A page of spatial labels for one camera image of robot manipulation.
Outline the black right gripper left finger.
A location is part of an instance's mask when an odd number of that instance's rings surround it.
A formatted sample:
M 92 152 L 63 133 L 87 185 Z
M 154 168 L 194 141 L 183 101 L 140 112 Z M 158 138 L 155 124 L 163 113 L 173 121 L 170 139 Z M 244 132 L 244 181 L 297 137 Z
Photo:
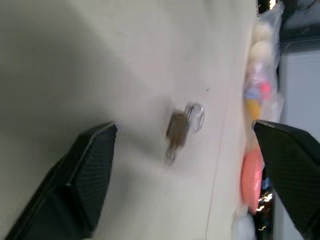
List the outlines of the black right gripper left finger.
M 4 240 L 85 240 L 100 220 L 112 174 L 114 121 L 82 132 L 48 171 Z

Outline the brass padlock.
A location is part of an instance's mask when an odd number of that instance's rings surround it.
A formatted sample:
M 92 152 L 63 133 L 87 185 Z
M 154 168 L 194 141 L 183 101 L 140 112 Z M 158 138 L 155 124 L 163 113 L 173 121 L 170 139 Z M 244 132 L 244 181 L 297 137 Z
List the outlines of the brass padlock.
M 205 119 L 204 107 L 199 103 L 189 103 L 184 111 L 172 112 L 166 130 L 166 138 L 171 149 L 182 148 L 187 140 L 188 133 L 197 133 L 201 130 Z

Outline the white round object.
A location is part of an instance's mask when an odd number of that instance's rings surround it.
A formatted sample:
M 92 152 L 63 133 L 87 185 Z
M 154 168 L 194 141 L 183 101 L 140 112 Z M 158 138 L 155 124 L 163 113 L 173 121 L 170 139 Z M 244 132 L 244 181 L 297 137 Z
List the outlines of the white round object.
M 252 216 L 239 215 L 232 223 L 232 240 L 256 240 L 255 224 Z

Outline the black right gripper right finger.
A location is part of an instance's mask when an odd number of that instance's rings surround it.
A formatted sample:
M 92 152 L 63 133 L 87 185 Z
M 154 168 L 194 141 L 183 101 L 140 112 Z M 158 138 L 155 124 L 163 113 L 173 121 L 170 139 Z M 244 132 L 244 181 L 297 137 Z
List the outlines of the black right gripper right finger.
M 273 188 L 305 240 L 320 240 L 320 142 L 305 130 L 256 120 L 253 130 Z

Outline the clear plastic bag of toys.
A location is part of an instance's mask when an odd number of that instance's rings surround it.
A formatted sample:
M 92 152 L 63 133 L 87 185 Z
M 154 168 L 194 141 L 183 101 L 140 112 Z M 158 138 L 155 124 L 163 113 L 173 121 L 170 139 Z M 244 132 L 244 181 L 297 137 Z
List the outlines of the clear plastic bag of toys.
M 284 99 L 278 92 L 277 68 L 283 11 L 282 2 L 270 0 L 269 9 L 257 17 L 252 29 L 243 98 L 254 121 L 278 123 L 281 118 Z

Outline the pink round disc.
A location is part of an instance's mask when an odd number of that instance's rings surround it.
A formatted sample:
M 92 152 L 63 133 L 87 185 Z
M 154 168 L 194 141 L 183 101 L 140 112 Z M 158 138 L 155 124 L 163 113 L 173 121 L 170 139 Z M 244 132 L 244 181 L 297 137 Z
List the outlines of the pink round disc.
M 258 145 L 245 154 L 241 168 L 240 190 L 243 203 L 253 215 L 259 206 L 264 166 Z

